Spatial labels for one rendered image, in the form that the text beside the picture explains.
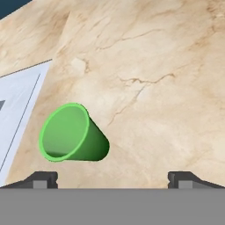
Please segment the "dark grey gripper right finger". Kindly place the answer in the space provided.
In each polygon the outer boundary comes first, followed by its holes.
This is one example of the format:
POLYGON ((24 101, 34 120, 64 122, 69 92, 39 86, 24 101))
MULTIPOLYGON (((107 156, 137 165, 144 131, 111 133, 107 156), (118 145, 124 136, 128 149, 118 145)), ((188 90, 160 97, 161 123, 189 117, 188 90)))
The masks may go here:
POLYGON ((198 178, 190 171, 170 171, 168 173, 169 189, 204 189, 204 188, 222 188, 217 185, 198 178))

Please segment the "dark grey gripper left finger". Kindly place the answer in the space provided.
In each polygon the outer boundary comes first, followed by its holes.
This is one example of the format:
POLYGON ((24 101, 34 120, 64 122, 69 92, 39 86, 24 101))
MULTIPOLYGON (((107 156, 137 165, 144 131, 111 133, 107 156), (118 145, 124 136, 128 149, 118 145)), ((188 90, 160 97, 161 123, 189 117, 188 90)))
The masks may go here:
POLYGON ((4 188, 57 189, 58 173, 56 171, 35 171, 24 180, 4 185, 4 188))

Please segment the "green cup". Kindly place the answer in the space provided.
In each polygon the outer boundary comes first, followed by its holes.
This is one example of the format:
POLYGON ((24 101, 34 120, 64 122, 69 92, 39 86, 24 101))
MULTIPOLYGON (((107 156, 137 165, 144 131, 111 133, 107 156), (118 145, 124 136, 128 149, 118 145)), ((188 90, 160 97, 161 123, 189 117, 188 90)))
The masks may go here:
POLYGON ((69 103, 48 116, 40 130, 39 148, 50 162, 100 161, 110 143, 83 105, 69 103))

